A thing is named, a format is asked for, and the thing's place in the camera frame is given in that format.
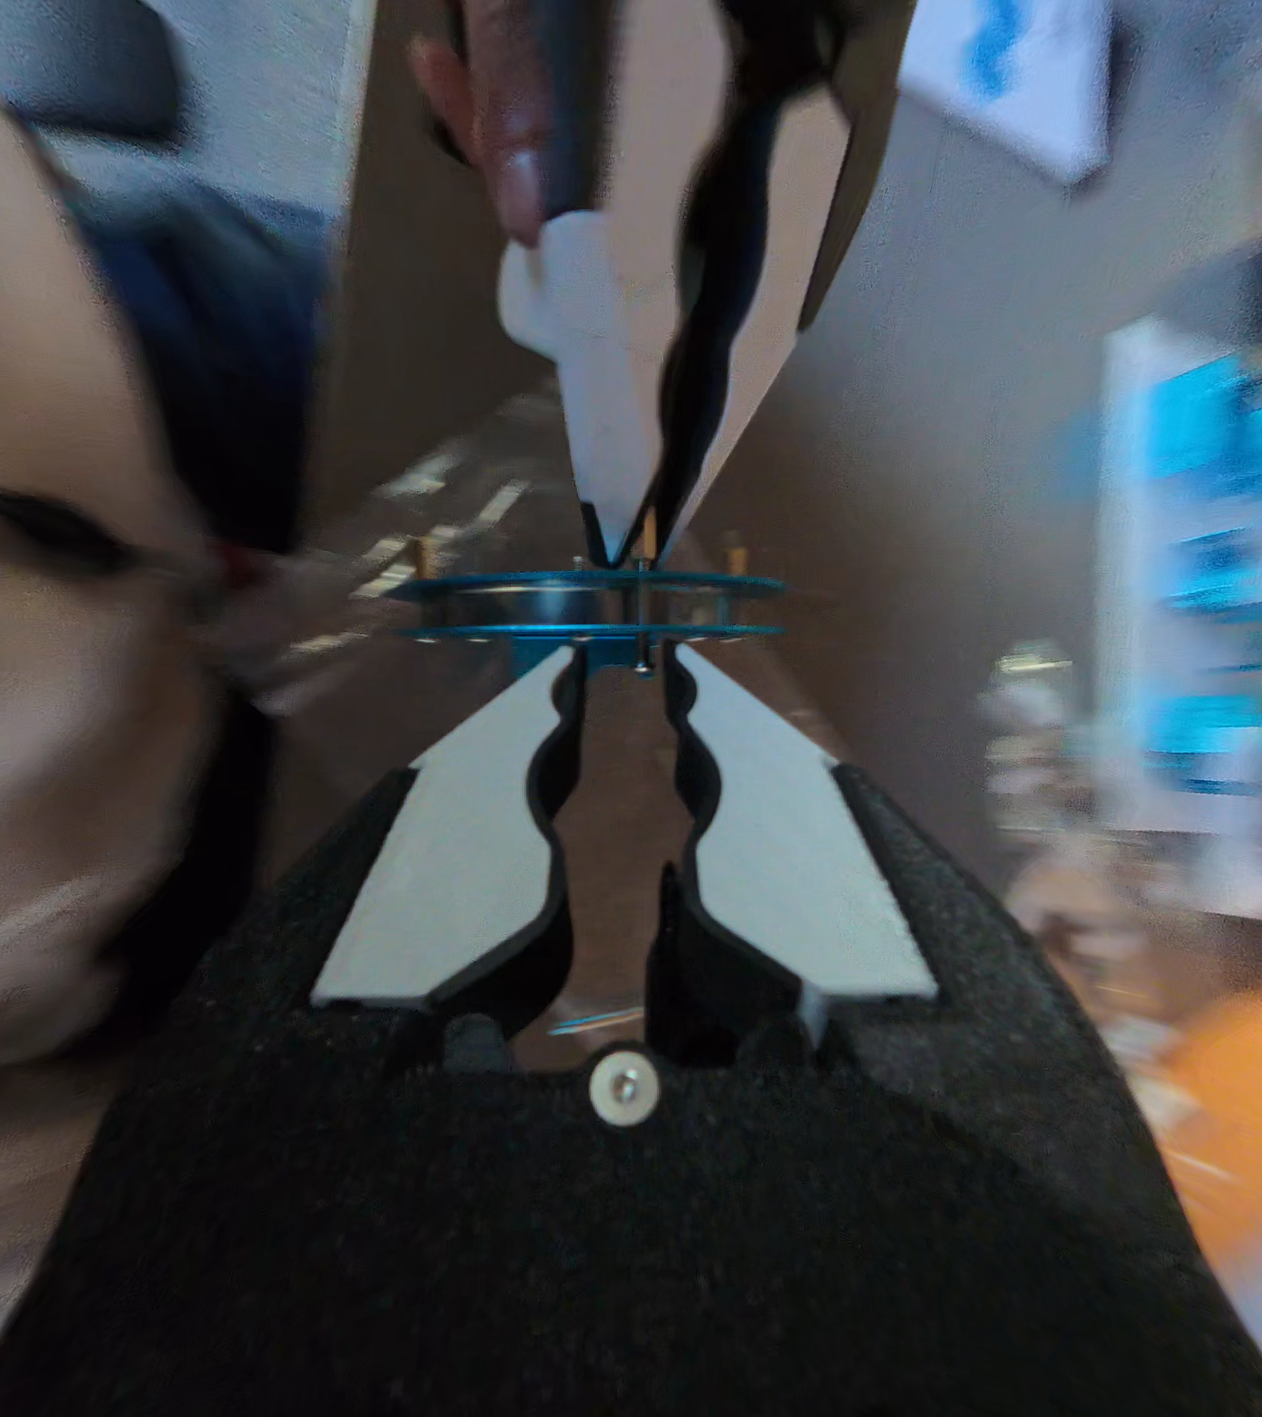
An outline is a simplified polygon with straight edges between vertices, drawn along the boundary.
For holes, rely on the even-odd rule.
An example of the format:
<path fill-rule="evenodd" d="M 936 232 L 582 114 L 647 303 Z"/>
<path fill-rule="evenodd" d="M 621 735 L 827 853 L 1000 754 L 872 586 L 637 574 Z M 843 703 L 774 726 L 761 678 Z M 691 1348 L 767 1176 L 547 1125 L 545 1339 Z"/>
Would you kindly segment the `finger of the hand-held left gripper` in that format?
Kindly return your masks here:
<path fill-rule="evenodd" d="M 681 248 L 731 65 L 718 3 L 618 3 L 593 207 L 563 219 L 563 405 L 576 486 L 610 561 L 637 539 L 665 452 Z"/>
<path fill-rule="evenodd" d="M 730 130 L 746 176 L 712 211 L 658 480 L 659 549 L 690 527 L 799 341 L 851 127 L 815 87 Z"/>

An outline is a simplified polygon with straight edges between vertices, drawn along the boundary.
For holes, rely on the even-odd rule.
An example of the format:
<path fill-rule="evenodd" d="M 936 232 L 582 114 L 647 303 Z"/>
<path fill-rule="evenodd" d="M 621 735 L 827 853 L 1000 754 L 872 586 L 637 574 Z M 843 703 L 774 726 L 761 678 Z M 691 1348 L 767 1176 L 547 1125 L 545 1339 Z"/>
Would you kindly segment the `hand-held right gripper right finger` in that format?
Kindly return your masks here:
<path fill-rule="evenodd" d="M 662 872 L 649 1047 L 717 1069 L 764 1030 L 817 1052 L 842 1007 L 936 1007 L 848 768 L 699 650 L 674 645 L 663 666 L 691 824 Z"/>

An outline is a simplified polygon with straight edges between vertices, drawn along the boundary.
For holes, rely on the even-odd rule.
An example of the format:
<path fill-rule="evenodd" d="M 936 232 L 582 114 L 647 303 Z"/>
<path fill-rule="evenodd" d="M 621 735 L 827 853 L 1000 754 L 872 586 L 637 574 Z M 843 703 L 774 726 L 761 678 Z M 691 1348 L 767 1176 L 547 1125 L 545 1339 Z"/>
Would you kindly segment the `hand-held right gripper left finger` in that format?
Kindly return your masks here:
<path fill-rule="evenodd" d="M 426 750 L 309 995 L 494 1019 L 514 1038 L 573 957 L 556 818 L 578 785 L 587 652 L 560 647 Z"/>

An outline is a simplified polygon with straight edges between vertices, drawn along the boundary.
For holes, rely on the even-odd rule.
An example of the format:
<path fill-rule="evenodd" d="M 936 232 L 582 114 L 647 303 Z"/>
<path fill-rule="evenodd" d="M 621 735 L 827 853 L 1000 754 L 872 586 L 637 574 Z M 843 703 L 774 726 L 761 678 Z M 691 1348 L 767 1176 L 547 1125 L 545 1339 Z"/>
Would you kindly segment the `blue round metal turntable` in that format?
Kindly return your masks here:
<path fill-rule="evenodd" d="M 736 548 L 722 570 L 675 570 L 640 537 L 616 568 L 408 576 L 377 593 L 401 633 L 420 644 L 505 644 L 516 676 L 559 648 L 587 672 L 625 669 L 650 679 L 669 650 L 780 635 L 787 585 L 749 573 Z"/>

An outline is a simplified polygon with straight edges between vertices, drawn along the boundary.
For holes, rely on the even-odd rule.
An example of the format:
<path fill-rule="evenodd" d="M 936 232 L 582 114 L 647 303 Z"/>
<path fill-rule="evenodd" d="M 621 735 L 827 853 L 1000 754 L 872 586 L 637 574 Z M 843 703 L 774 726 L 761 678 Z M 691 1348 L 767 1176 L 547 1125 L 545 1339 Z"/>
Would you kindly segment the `person's left hand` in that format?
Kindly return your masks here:
<path fill-rule="evenodd" d="M 445 31 L 410 43 L 415 86 L 486 186 L 507 239 L 535 250 L 547 220 L 551 80 L 526 2 L 443 3 Z"/>

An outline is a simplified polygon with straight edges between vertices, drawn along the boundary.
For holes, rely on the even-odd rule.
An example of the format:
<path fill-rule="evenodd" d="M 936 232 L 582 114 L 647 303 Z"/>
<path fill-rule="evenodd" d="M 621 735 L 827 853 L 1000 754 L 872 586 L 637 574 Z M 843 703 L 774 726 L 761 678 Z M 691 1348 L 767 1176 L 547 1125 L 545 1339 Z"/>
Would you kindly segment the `white instruction sheet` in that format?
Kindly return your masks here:
<path fill-rule="evenodd" d="M 1072 189 L 1109 161 L 1114 5 L 919 2 L 901 92 Z"/>

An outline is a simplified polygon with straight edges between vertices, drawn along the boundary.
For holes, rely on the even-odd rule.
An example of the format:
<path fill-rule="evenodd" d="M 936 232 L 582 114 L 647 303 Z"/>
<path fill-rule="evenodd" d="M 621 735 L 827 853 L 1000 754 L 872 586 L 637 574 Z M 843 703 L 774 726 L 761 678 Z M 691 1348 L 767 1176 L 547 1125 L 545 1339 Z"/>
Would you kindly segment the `pile of small screw bags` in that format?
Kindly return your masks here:
<path fill-rule="evenodd" d="M 1015 859 L 1006 908 L 1167 1135 L 1204 1112 L 1174 1058 L 1184 1026 L 1227 992 L 1226 940 L 1180 895 L 1162 846 L 1103 824 L 1091 723 L 1055 642 L 1010 647 L 978 704 L 991 813 Z"/>

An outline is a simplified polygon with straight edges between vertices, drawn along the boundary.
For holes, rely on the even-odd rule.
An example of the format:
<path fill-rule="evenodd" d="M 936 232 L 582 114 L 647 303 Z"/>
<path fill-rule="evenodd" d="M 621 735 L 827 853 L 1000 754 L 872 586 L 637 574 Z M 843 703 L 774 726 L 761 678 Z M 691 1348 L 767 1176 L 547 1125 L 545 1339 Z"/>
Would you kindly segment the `dark blue cloth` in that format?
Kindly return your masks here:
<path fill-rule="evenodd" d="M 218 540 L 297 543 L 333 216 L 207 183 L 69 211 L 134 331 L 172 467 Z"/>

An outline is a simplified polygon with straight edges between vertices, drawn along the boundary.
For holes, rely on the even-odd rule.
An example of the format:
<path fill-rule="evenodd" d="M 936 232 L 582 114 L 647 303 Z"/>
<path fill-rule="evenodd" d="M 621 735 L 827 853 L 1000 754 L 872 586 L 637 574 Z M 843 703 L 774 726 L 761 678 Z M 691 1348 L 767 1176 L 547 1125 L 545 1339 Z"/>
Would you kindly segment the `white tray with blue parts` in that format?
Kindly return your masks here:
<path fill-rule="evenodd" d="M 1195 909 L 1262 920 L 1262 350 L 1109 337 L 1097 583 L 1102 819 Z"/>

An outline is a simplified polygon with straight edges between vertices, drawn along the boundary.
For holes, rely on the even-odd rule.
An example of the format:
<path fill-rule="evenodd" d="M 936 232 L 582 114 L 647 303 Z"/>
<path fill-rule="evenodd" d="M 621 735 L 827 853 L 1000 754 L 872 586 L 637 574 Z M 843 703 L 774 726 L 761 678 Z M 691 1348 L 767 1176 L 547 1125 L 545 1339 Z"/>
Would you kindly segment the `grey office chair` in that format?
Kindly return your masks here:
<path fill-rule="evenodd" d="M 181 43 L 144 2 L 0 2 L 0 102 L 43 130 L 169 145 L 185 118 Z"/>

